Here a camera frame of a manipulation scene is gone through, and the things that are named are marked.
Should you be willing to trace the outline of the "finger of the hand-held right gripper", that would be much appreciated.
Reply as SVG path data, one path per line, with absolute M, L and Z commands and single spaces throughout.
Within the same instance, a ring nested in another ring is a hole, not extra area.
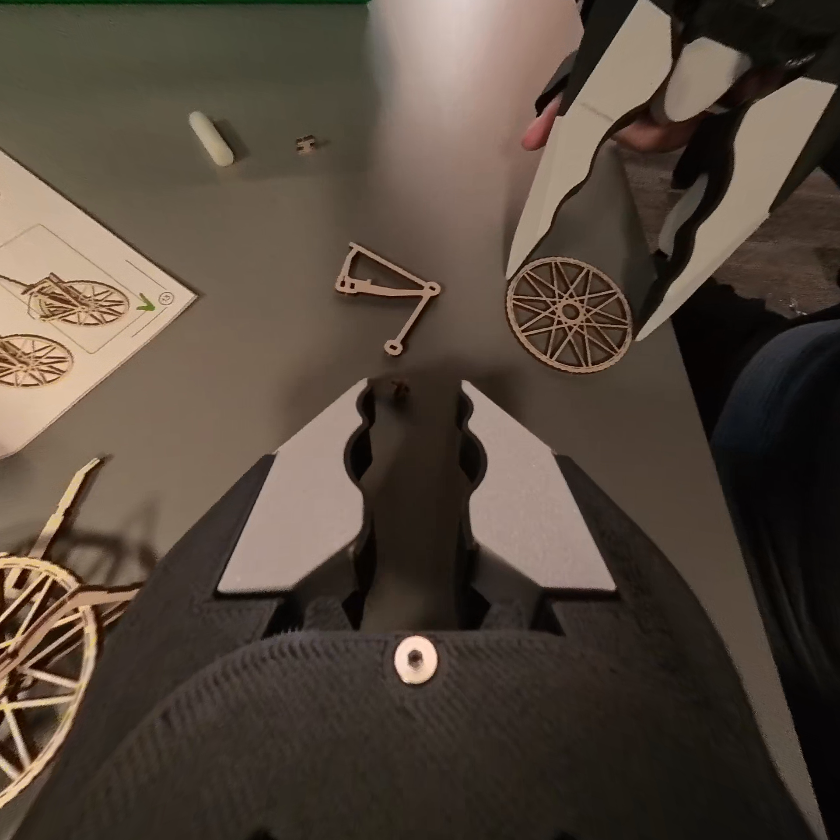
M 727 115 L 717 160 L 688 187 L 658 236 L 665 257 L 635 328 L 645 340 L 758 230 L 838 134 L 838 84 L 794 79 Z
M 513 235 L 511 279 L 589 180 L 603 144 L 648 110 L 669 79 L 682 25 L 678 2 L 594 2 L 560 109 Z

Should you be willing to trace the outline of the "person's leg in jeans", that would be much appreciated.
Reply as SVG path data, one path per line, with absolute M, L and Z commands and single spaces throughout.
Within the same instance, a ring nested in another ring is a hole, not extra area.
M 799 323 L 759 349 L 710 447 L 826 833 L 838 838 L 838 320 Z

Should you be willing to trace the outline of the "green plastic bin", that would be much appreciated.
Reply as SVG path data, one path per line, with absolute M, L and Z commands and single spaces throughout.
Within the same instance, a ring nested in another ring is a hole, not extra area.
M 2 6 L 365 6 L 369 1 L 1 1 Z

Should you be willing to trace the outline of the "paper instruction booklet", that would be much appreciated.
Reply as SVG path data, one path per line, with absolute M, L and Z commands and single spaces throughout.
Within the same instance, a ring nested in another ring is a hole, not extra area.
M 2 458 L 34 441 L 196 299 L 2 153 Z

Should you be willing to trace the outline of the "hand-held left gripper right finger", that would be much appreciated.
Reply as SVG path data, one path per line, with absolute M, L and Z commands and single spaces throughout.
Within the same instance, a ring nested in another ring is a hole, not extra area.
M 469 586 L 482 597 L 613 596 L 617 587 L 550 446 L 459 384 Z

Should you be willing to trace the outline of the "wooden bicycle model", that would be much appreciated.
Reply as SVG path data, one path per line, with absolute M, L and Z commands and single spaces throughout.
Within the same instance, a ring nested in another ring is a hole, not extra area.
M 141 583 L 87 584 L 48 557 L 103 462 L 94 458 L 72 477 L 26 553 L 2 552 L 2 807 L 56 758 L 91 683 L 106 628 L 140 592 Z

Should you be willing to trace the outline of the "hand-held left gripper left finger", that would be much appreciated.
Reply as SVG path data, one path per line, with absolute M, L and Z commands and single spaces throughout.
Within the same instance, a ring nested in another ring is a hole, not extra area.
M 374 422 L 372 383 L 363 378 L 278 447 L 218 594 L 294 592 L 364 542 L 370 514 L 361 481 Z

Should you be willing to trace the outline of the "person's right hand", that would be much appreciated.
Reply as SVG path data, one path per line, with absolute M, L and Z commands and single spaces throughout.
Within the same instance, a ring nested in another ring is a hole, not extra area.
M 761 98 L 776 89 L 783 81 L 782 68 L 753 69 L 740 79 L 716 102 L 716 106 L 733 109 L 747 100 Z M 554 97 L 532 121 L 521 139 L 526 151 L 541 149 L 548 141 L 561 104 L 561 95 Z M 642 154 L 659 154 L 682 149 L 690 141 L 701 123 L 712 114 L 709 108 L 684 122 L 658 123 L 650 111 L 639 113 L 634 122 L 617 130 L 612 140 L 622 147 Z

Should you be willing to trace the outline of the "wooden spoked wheel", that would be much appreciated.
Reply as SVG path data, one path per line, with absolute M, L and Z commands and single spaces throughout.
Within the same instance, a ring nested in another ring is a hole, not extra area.
M 634 339 L 634 316 L 621 288 L 578 259 L 553 256 L 529 262 L 507 282 L 505 306 L 521 347 L 564 374 L 606 371 Z

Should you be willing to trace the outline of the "wooden triangular frame part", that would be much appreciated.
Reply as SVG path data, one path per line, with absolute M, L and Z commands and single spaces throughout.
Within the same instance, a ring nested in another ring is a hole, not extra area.
M 359 257 L 365 257 L 378 266 L 403 278 L 409 283 L 409 287 L 384 286 L 372 278 L 355 277 L 352 273 L 353 264 Z M 439 297 L 444 290 L 437 282 L 422 279 L 402 266 L 355 242 L 349 243 L 348 254 L 344 258 L 333 287 L 336 292 L 345 297 L 363 296 L 416 300 L 416 306 L 403 324 L 400 332 L 393 339 L 385 341 L 383 345 L 384 352 L 393 358 L 397 358 L 403 354 L 406 339 L 413 330 L 415 323 L 419 320 L 430 301 Z

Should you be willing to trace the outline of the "white wax stick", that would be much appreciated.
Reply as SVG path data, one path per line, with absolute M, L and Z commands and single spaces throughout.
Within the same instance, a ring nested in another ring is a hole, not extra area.
M 192 111 L 189 113 L 187 120 L 198 142 L 217 167 L 227 168 L 236 162 L 234 151 L 228 145 L 214 121 L 205 113 Z

